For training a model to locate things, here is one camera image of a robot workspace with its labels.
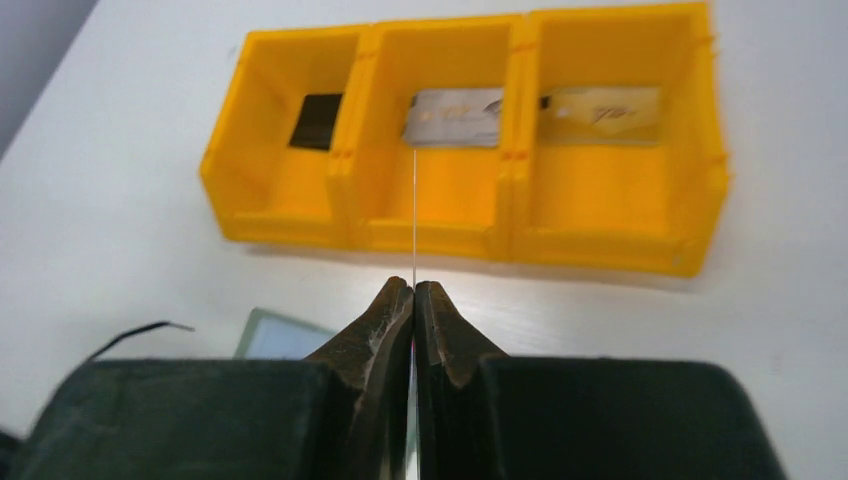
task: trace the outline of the black card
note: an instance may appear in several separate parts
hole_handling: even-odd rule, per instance
[[[289,145],[329,151],[341,103],[341,93],[304,97]]]

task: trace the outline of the storage bin compartment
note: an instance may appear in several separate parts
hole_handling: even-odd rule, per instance
[[[711,40],[704,4],[531,13],[517,260],[697,273],[727,189]],[[657,141],[551,141],[540,98],[584,87],[659,89]]]
[[[417,147],[417,249],[505,258],[508,161],[518,105],[518,15],[375,26],[350,151],[338,172],[351,238],[367,250],[411,251],[413,148],[403,129],[424,89],[502,87],[496,148]]]
[[[247,36],[201,166],[227,238],[347,244],[344,219],[331,208],[327,176],[354,108],[363,31],[354,26]],[[298,138],[303,132],[315,133],[316,116],[329,115],[327,125],[332,124],[333,99],[318,95],[340,93],[330,148],[293,146],[304,144]],[[311,100],[302,111],[305,98]],[[324,111],[316,114],[316,109]]]

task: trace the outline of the white table surface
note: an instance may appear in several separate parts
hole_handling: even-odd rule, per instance
[[[122,330],[198,329],[110,356],[227,357],[254,306],[338,329],[386,277],[409,279],[404,255],[221,238],[197,169],[247,31],[564,4],[101,0],[0,162],[0,428],[28,432]],[[715,2],[737,176],[696,280],[443,258],[421,259],[419,280],[441,281],[511,353],[716,362],[793,478],[846,478],[847,14],[837,0]]]

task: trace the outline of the silver card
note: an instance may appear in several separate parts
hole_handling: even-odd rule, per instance
[[[403,138],[411,146],[496,147],[502,88],[440,88],[412,97]]]

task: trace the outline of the yellow bin divider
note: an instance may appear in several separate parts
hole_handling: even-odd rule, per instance
[[[496,148],[418,148],[418,250],[695,275],[729,175],[705,3],[253,32],[201,166],[238,241],[411,251],[412,96],[503,87]],[[659,89],[655,145],[538,140],[553,88]],[[344,92],[329,152],[288,145]]]

